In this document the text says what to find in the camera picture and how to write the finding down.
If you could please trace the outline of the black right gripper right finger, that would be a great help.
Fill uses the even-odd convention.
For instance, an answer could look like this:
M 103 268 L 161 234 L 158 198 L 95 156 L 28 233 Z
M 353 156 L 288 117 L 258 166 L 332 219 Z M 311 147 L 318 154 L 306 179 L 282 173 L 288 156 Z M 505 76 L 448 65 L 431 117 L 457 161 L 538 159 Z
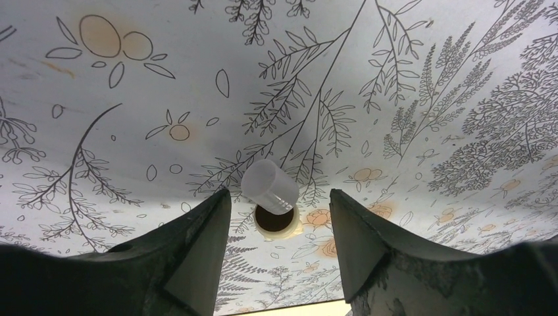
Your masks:
M 557 243 L 488 255 L 422 238 L 339 189 L 330 213 L 344 299 L 354 315 L 556 315 Z

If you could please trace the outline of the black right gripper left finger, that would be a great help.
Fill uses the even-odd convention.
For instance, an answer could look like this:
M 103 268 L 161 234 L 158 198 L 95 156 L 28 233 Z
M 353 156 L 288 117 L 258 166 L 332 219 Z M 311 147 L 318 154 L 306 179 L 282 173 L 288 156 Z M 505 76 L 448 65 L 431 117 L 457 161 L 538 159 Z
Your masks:
M 223 189 L 105 253 L 1 246 L 2 315 L 212 315 L 232 202 Z

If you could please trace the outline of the cream envelope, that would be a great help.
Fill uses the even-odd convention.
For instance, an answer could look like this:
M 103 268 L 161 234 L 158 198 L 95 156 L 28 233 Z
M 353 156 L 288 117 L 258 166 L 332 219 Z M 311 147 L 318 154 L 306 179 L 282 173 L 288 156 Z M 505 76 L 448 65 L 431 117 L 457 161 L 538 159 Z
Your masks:
M 347 315 L 351 310 L 351 306 L 343 300 L 334 300 L 330 302 L 312 303 L 308 305 L 297 305 L 293 307 L 282 307 L 278 309 L 269 309 L 261 311 L 250 311 L 237 313 L 243 316 L 342 316 Z

